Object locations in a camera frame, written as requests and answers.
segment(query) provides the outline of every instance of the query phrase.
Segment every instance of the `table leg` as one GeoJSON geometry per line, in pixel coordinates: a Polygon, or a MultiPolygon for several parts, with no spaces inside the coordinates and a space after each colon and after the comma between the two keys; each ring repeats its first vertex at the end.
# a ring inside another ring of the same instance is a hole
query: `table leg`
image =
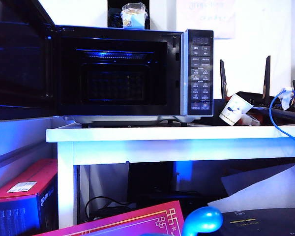
{"type": "Polygon", "coordinates": [[[76,166],[73,142],[58,143],[58,213],[59,228],[77,224],[76,166]]]}

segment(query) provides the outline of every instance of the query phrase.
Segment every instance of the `white table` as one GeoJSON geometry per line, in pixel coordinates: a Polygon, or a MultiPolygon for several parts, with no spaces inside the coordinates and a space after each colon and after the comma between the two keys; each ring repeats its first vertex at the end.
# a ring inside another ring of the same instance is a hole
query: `white table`
{"type": "MultiPolygon", "coordinates": [[[[280,126],[295,137],[295,125],[280,126]]],[[[295,141],[273,126],[87,128],[46,131],[58,143],[59,228],[77,224],[76,166],[125,162],[295,157],[295,141]]]]}

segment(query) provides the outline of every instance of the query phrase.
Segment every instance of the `open microwave door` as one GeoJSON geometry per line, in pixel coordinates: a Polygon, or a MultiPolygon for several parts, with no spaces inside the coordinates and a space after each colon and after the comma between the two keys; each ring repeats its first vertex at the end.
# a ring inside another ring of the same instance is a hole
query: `open microwave door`
{"type": "Polygon", "coordinates": [[[0,120],[54,115],[54,28],[38,1],[0,1],[0,120]]]}

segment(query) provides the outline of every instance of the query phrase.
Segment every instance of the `red envelope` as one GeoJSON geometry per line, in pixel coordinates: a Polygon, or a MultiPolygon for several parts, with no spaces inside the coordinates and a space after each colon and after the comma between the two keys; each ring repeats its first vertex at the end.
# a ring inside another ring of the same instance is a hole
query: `red envelope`
{"type": "Polygon", "coordinates": [[[40,236],[139,236],[147,233],[181,236],[182,226],[183,216],[179,201],[172,201],[43,233],[40,236]]]}

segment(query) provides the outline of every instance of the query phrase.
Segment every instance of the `control button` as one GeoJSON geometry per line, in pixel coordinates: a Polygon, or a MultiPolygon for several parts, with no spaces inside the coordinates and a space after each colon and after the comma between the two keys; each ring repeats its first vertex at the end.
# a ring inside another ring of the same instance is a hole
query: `control button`
{"type": "Polygon", "coordinates": [[[208,82],[203,82],[203,81],[201,81],[201,82],[199,82],[199,86],[200,86],[200,88],[210,88],[210,83],[208,83],[208,82]]]}
{"type": "Polygon", "coordinates": [[[192,81],[199,81],[200,80],[200,76],[199,75],[192,75],[191,76],[191,80],[192,81]]]}
{"type": "Polygon", "coordinates": [[[201,66],[211,66],[211,64],[210,64],[210,63],[202,62],[202,63],[201,63],[201,66]]]}
{"type": "Polygon", "coordinates": [[[198,69],[191,69],[191,75],[198,75],[199,70],[198,69]]]}
{"type": "Polygon", "coordinates": [[[211,62],[211,58],[201,57],[201,62],[211,62]]]}
{"type": "Polygon", "coordinates": [[[209,75],[210,74],[210,70],[208,70],[208,69],[200,69],[200,70],[198,70],[198,73],[200,75],[209,75]]]}
{"type": "Polygon", "coordinates": [[[200,75],[200,80],[201,81],[209,81],[210,80],[210,75],[200,75]]]}
{"type": "Polygon", "coordinates": [[[191,50],[198,50],[198,51],[200,51],[201,48],[200,48],[199,45],[193,45],[193,44],[191,44],[191,50]]]}
{"type": "Polygon", "coordinates": [[[201,46],[201,51],[210,51],[211,46],[201,46]]]}
{"type": "Polygon", "coordinates": [[[210,89],[208,89],[208,88],[200,88],[199,92],[200,92],[201,96],[202,96],[202,94],[209,95],[210,94],[210,89]]]}
{"type": "Polygon", "coordinates": [[[198,88],[192,88],[191,89],[191,94],[199,94],[199,89],[198,88]]]}
{"type": "Polygon", "coordinates": [[[209,100],[210,99],[210,94],[209,93],[204,93],[200,95],[201,100],[209,100]]]}
{"type": "Polygon", "coordinates": [[[200,54],[201,54],[201,51],[200,51],[200,49],[198,49],[198,50],[191,50],[191,55],[192,56],[200,56],[200,54]]]}
{"type": "Polygon", "coordinates": [[[191,94],[191,100],[199,100],[199,94],[198,93],[191,94]]]}
{"type": "Polygon", "coordinates": [[[211,51],[201,51],[201,56],[211,56],[211,51]]]}
{"type": "Polygon", "coordinates": [[[200,110],[200,102],[191,102],[190,103],[190,108],[192,110],[200,110]]]}
{"type": "Polygon", "coordinates": [[[200,63],[198,61],[192,61],[191,62],[191,67],[199,67],[200,63]]]}
{"type": "Polygon", "coordinates": [[[199,83],[198,82],[191,82],[190,86],[191,86],[191,89],[198,89],[199,88],[199,83]]]}
{"type": "Polygon", "coordinates": [[[200,110],[210,110],[210,101],[200,101],[200,110]]]}

